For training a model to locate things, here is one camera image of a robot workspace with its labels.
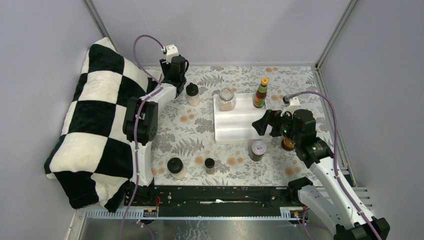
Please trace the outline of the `red lid sauce jar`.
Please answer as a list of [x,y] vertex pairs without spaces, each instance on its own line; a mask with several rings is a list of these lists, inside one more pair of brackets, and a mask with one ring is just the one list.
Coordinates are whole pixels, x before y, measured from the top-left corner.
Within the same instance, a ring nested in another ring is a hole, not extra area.
[[281,141],[281,147],[286,151],[293,151],[295,149],[295,143],[285,137]]

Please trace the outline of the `black cap white bean jar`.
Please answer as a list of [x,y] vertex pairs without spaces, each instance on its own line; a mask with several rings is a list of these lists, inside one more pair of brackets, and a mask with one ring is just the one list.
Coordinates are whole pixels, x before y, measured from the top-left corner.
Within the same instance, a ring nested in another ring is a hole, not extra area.
[[191,82],[186,86],[185,90],[188,104],[193,107],[198,106],[201,102],[198,86]]

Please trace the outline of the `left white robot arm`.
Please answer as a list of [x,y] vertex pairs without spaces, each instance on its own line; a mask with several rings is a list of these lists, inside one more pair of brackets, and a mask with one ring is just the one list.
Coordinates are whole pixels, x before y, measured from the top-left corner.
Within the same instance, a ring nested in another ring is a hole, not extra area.
[[146,186],[154,179],[151,171],[151,147],[158,132],[159,111],[183,91],[189,63],[180,54],[171,57],[169,63],[164,59],[159,62],[163,72],[161,85],[148,95],[131,97],[128,100],[122,127],[133,156],[133,177],[130,181],[142,186],[135,197],[144,206],[155,200],[154,190]]

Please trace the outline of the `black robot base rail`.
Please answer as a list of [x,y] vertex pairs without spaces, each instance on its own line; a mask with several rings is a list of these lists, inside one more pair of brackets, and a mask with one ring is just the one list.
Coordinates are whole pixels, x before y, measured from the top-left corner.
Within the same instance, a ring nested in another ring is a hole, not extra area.
[[304,206],[285,187],[154,185],[125,190],[124,205],[152,207],[159,217],[294,217]]

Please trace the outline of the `white plastic organizer tray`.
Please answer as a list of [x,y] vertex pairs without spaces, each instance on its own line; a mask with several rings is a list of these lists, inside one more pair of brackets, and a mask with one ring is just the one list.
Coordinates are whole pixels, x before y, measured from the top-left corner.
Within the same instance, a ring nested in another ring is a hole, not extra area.
[[231,111],[221,111],[217,107],[217,94],[213,95],[214,141],[218,145],[244,144],[253,140],[271,141],[271,127],[265,135],[258,135],[252,123],[265,114],[267,106],[256,108],[253,105],[254,93],[236,93],[236,104]]

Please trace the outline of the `large black lid jar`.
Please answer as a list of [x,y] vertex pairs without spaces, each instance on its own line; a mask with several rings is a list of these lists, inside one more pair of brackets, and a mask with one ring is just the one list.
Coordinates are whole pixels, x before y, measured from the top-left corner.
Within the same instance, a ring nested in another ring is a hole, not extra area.
[[186,176],[184,163],[178,157],[173,157],[167,162],[167,169],[175,179],[182,179]]

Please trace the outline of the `red label sauce bottle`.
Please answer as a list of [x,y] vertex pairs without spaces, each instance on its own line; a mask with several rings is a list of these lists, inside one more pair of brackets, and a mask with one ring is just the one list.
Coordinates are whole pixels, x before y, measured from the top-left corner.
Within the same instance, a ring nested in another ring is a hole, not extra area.
[[255,108],[262,108],[265,105],[265,99],[268,91],[268,83],[269,79],[264,77],[260,81],[260,85],[258,86],[255,97],[253,99],[253,106]]

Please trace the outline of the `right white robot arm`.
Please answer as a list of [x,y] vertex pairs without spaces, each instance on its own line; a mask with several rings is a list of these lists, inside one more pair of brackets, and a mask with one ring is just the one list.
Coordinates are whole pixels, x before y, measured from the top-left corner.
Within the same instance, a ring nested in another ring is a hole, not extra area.
[[306,177],[288,183],[287,201],[293,206],[307,206],[326,225],[335,240],[385,240],[390,225],[377,218],[361,201],[341,173],[336,156],[317,136],[316,120],[311,111],[266,110],[252,123],[263,136],[271,126],[270,136],[283,136],[294,143],[297,157],[318,178],[329,199],[323,197]]

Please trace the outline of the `clear glass jar metal rim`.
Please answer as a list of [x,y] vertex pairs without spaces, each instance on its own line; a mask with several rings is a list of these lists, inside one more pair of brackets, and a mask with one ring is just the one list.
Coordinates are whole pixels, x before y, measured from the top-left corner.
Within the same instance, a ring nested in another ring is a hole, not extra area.
[[216,99],[216,106],[221,112],[232,111],[236,106],[237,99],[234,92],[226,87],[220,90]]

